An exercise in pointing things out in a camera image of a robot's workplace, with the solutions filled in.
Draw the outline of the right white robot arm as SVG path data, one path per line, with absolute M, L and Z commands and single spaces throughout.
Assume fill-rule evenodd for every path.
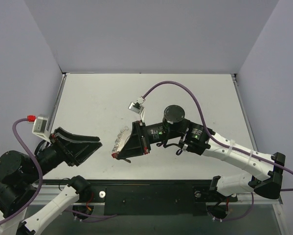
M 190 152 L 212 157 L 231 164 L 243 174 L 215 176 L 208 188 L 209 197 L 220 200 L 224 196 L 254 192 L 268 199 L 278 199 L 282 188 L 285 155 L 263 154 L 244 148 L 234 140 L 228 140 L 212 129 L 185 118 L 181 106 L 170 105 L 163 112 L 162 122 L 146 125 L 138 120 L 130 129 L 122 130 L 112 150 L 112 157 L 129 161 L 131 157 L 149 154 L 151 145 L 168 148 L 176 146 L 176 155 Z

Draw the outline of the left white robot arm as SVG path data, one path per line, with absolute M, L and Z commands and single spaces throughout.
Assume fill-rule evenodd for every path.
M 102 143 L 99 137 L 74 135 L 59 127 L 43 150 L 32 153 L 16 127 L 13 132 L 27 153 L 10 150 L 0 157 L 0 235 L 39 235 L 71 204 L 89 203 L 94 198 L 91 184 L 80 175 L 74 176 L 51 202 L 24 219 L 27 207 L 41 190 L 43 176 L 63 162 L 79 166 Z

